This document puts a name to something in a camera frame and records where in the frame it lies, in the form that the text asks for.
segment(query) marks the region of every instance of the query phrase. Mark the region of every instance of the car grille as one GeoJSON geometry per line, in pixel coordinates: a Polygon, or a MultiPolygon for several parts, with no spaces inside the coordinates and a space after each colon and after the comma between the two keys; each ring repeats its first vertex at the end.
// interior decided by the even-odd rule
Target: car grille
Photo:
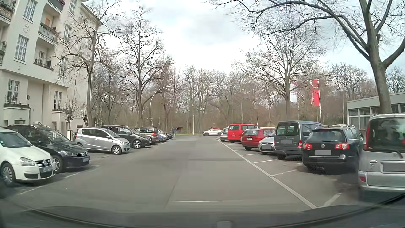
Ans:
{"type": "Polygon", "coordinates": [[[35,163],[39,167],[50,166],[52,164],[50,159],[45,159],[45,160],[41,160],[41,161],[35,161],[35,163]]]}
{"type": "Polygon", "coordinates": [[[89,155],[89,152],[85,151],[83,153],[77,153],[76,157],[86,157],[87,155],[89,155]]]}

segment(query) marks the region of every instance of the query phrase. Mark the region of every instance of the silver minivan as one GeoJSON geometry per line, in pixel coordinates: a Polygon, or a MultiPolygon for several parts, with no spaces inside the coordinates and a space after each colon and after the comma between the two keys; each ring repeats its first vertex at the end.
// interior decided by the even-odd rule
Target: silver minivan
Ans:
{"type": "Polygon", "coordinates": [[[405,114],[372,116],[363,143],[360,197],[370,191],[405,193],[405,114]]]}
{"type": "Polygon", "coordinates": [[[88,150],[111,151],[114,155],[130,149],[128,139],[102,127],[80,128],[73,141],[88,150]]]}
{"type": "Polygon", "coordinates": [[[277,124],[274,135],[274,153],[284,160],[287,155],[302,155],[303,145],[310,132],[322,126],[321,123],[307,120],[286,120],[277,124]]]}

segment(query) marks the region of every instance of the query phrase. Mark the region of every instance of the white car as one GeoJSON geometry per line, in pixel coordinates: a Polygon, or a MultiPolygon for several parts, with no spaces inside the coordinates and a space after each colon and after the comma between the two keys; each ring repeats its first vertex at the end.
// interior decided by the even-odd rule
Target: white car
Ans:
{"type": "Polygon", "coordinates": [[[0,175],[7,186],[55,175],[56,164],[48,152],[33,146],[18,132],[4,128],[0,128],[0,162],[0,175]]]}
{"type": "Polygon", "coordinates": [[[222,130],[221,129],[209,129],[207,131],[202,132],[203,136],[221,136],[222,130]]]}

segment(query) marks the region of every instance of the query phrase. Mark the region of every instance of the red car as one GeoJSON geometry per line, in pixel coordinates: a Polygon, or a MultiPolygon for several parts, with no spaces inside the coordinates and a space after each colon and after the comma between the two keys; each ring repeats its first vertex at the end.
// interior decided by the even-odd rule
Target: red car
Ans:
{"type": "Polygon", "coordinates": [[[249,151],[252,148],[259,148],[259,141],[269,136],[273,129],[249,129],[243,132],[241,144],[245,150],[249,151]]]}

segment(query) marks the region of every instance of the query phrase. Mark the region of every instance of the red van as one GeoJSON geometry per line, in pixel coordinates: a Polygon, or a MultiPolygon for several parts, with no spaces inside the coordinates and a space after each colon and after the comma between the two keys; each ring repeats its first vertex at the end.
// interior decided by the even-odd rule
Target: red van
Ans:
{"type": "Polygon", "coordinates": [[[242,133],[248,129],[259,128],[256,124],[246,124],[246,123],[233,123],[229,125],[227,140],[230,142],[240,142],[242,133]]]}
{"type": "Polygon", "coordinates": [[[242,146],[245,147],[245,150],[249,151],[252,148],[259,148],[260,140],[270,136],[275,130],[262,128],[262,129],[248,129],[243,132],[242,135],[242,146]]]}

